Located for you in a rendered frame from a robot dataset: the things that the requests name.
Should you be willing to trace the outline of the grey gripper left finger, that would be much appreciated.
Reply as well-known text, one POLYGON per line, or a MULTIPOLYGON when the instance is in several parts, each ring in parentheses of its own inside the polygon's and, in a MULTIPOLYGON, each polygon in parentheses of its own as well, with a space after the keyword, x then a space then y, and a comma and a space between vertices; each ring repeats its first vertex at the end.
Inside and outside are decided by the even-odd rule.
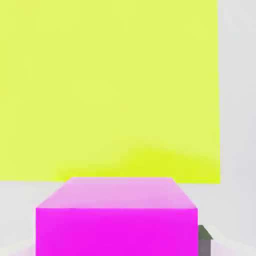
POLYGON ((35 256, 34 240, 26 239, 1 247, 0 256, 35 256))

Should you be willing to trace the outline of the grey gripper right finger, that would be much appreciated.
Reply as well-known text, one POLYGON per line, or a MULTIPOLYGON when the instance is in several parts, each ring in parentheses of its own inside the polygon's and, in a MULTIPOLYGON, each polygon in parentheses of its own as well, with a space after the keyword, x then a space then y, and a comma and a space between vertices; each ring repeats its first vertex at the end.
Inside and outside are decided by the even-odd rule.
POLYGON ((198 256, 256 256, 256 247, 226 238, 214 226, 198 226, 198 256))

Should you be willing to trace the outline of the small magenta cube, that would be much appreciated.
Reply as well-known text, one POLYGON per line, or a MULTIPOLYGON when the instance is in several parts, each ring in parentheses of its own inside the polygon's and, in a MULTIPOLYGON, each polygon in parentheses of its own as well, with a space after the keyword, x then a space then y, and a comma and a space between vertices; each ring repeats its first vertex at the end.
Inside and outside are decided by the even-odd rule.
POLYGON ((198 256, 198 209, 169 177, 74 177, 36 208, 35 256, 198 256))

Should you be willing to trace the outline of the large yellow box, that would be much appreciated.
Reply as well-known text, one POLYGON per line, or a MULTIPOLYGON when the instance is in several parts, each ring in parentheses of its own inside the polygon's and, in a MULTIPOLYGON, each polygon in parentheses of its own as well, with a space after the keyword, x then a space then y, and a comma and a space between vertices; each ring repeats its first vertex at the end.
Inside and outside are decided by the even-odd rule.
POLYGON ((0 0, 0 181, 218 184, 218 0, 0 0))

